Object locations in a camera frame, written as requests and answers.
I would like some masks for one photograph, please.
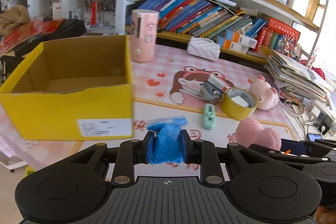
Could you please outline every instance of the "stack of papers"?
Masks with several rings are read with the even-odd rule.
[[[300,101],[304,98],[317,99],[324,103],[327,94],[332,91],[331,86],[315,71],[285,55],[272,51],[267,60],[269,65],[266,68],[285,98]]]

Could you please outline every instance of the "red heart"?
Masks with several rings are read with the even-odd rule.
[[[153,79],[149,79],[149,80],[147,80],[147,84],[149,86],[157,86],[157,85],[160,84],[160,82],[159,81],[154,81]]]

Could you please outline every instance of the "pink stuffed pig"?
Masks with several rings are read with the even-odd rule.
[[[277,90],[272,88],[271,85],[265,82],[263,76],[258,76],[250,85],[249,93],[251,93],[258,102],[258,108],[262,110],[269,110],[278,103],[279,97]]]
[[[272,128],[262,128],[260,122],[247,118],[239,122],[236,129],[236,142],[249,147],[259,144],[273,150],[280,150],[281,138]]]

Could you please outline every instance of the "packing tape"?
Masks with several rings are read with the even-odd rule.
[[[231,99],[236,96],[242,97],[249,104],[249,107],[243,107]],[[232,119],[241,121],[253,114],[253,112],[257,108],[257,100],[252,94],[248,93],[246,90],[239,88],[230,88],[225,93],[220,108],[226,115],[228,115]]]

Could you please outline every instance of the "white quilted purse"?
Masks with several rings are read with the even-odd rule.
[[[187,52],[211,61],[216,61],[219,58],[221,46],[210,39],[192,37],[188,43]]]

